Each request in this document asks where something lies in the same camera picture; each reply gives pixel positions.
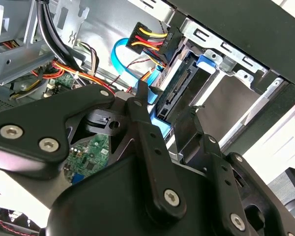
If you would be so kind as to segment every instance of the yellow wire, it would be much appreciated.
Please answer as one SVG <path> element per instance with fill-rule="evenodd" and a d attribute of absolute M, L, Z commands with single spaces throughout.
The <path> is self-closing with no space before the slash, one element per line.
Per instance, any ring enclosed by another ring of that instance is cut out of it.
<path fill-rule="evenodd" d="M 158 66 L 160 66 L 160 67 L 162 67 L 162 68 L 164 68 L 164 66 L 163 65 L 161 65 L 160 63 L 158 63 L 156 60 L 154 60 L 150 55 L 147 55 L 150 59 L 151 59 L 151 61 L 152 62 L 154 62 L 156 65 L 158 65 Z"/>
<path fill-rule="evenodd" d="M 149 48 L 152 48 L 152 49 L 154 49 L 154 50 L 159 51 L 159 48 L 154 47 L 154 46 L 149 45 L 149 44 L 144 43 L 144 42 L 134 42 L 134 43 L 131 43 L 131 46 L 135 46 L 135 45 L 144 45 L 144 46 L 146 46 L 146 47 L 149 47 Z"/>
<path fill-rule="evenodd" d="M 139 28 L 139 30 L 140 30 L 142 33 L 144 33 L 144 34 L 146 34 L 146 35 L 148 35 L 148 36 L 157 37 L 157 38 L 164 38 L 164 37 L 166 37 L 166 36 L 168 35 L 167 33 L 164 33 L 164 34 L 160 34 L 160 33 L 150 33 L 150 32 L 145 31 L 143 28 Z"/>
<path fill-rule="evenodd" d="M 35 87 L 39 83 L 39 81 L 40 80 L 37 80 L 34 84 L 32 84 L 30 87 L 28 87 L 25 91 L 31 90 L 33 87 Z"/>
<path fill-rule="evenodd" d="M 25 91 L 30 91 L 33 87 L 35 87 L 38 83 L 40 82 L 40 80 L 37 80 L 35 83 L 33 83 L 31 86 L 29 86 Z M 13 95 L 11 96 L 12 99 L 15 99 L 17 97 L 19 97 L 19 94 Z"/>
<path fill-rule="evenodd" d="M 147 78 L 151 75 L 151 72 L 148 72 L 148 74 L 146 74 L 143 78 L 142 78 L 142 81 L 145 81 L 147 80 Z"/>

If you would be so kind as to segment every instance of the white surface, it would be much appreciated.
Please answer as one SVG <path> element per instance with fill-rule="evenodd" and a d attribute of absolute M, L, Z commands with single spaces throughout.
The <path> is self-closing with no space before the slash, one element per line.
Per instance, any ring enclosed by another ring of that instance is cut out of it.
<path fill-rule="evenodd" d="M 273 2 L 280 5 L 284 10 L 295 17 L 295 0 L 273 0 Z"/>
<path fill-rule="evenodd" d="M 295 168 L 295 106 L 243 156 L 266 184 Z"/>

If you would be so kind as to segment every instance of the orange wire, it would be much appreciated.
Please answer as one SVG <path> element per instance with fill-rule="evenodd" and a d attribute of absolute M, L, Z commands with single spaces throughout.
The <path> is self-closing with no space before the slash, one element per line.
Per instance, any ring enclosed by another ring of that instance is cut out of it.
<path fill-rule="evenodd" d="M 73 70 L 73 69 L 71 69 L 70 67 L 67 67 L 67 66 L 65 66 L 65 65 L 62 65 L 62 64 L 60 64 L 60 63 L 57 62 L 57 61 L 53 61 L 53 65 L 54 65 L 54 67 L 57 68 L 57 69 L 66 70 L 66 71 L 71 72 L 71 73 L 73 73 L 73 74 L 77 73 L 75 70 Z M 86 78 L 86 79 L 88 79 L 88 80 L 91 80 L 91 81 L 93 81 L 93 82 L 95 82 L 95 83 L 97 83 L 97 84 L 99 84 L 99 85 L 104 86 L 104 87 L 107 88 L 110 92 L 112 92 L 113 94 L 115 94 L 115 92 L 114 92 L 113 90 L 111 90 L 111 88 L 110 88 L 105 82 L 101 81 L 101 79 L 99 79 L 99 78 L 97 78 L 97 77 L 95 77 L 95 76 L 88 75 L 88 74 L 83 73 L 83 72 L 79 72 L 78 75 L 81 76 L 81 77 L 83 77 L 83 78 Z"/>

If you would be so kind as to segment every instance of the hex bolt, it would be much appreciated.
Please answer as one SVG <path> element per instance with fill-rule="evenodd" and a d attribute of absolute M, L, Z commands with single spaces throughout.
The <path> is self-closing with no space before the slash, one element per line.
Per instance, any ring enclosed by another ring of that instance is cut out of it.
<path fill-rule="evenodd" d="M 243 220 L 238 215 L 236 215 L 235 213 L 232 213 L 231 221 L 237 229 L 239 229 L 240 231 L 245 231 L 246 226 Z"/>
<path fill-rule="evenodd" d="M 165 190 L 164 198 L 173 207 L 177 207 L 180 203 L 178 194 L 172 189 Z"/>
<path fill-rule="evenodd" d="M 241 158 L 240 156 L 235 155 L 235 157 L 236 157 L 236 160 L 237 160 L 237 161 L 242 162 L 242 158 Z"/>
<path fill-rule="evenodd" d="M 104 90 L 101 90 L 100 93 L 101 93 L 102 95 L 106 96 L 106 97 L 109 96 L 109 93 L 107 93 L 107 92 L 104 91 Z"/>
<path fill-rule="evenodd" d="M 59 143 L 52 138 L 45 138 L 39 142 L 39 147 L 46 152 L 55 152 L 59 148 Z"/>
<path fill-rule="evenodd" d="M 23 130 L 16 125 L 6 125 L 0 129 L 0 135 L 6 139 L 18 139 L 23 135 Z"/>
<path fill-rule="evenodd" d="M 214 138 L 212 138 L 211 136 L 208 137 L 208 139 L 212 142 L 212 143 L 216 143 L 216 140 Z"/>

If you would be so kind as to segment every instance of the black plastic housing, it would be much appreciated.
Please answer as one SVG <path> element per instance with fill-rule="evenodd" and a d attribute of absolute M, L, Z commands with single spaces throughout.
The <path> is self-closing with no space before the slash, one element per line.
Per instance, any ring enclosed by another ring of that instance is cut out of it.
<path fill-rule="evenodd" d="M 142 23 L 138 22 L 136 24 L 136 26 L 134 27 L 130 37 L 129 37 L 129 40 L 128 40 L 128 43 L 126 45 L 127 48 L 131 49 L 133 52 L 137 53 L 137 54 L 141 54 L 141 52 L 143 51 L 144 49 L 144 46 L 141 46 L 141 45 L 135 45 L 135 46 L 132 46 L 131 44 L 134 43 L 134 42 L 137 42 L 139 41 L 138 39 L 136 39 L 136 35 L 140 36 L 142 39 L 144 40 L 148 40 L 149 36 L 142 33 L 139 28 L 143 28 L 145 31 L 147 32 L 152 32 L 151 30 L 148 29 L 148 27 L 146 27 L 145 25 L 143 25 Z"/>
<path fill-rule="evenodd" d="M 182 33 L 176 27 L 167 28 L 168 34 L 160 47 L 158 54 L 165 63 L 169 63 L 182 39 Z"/>

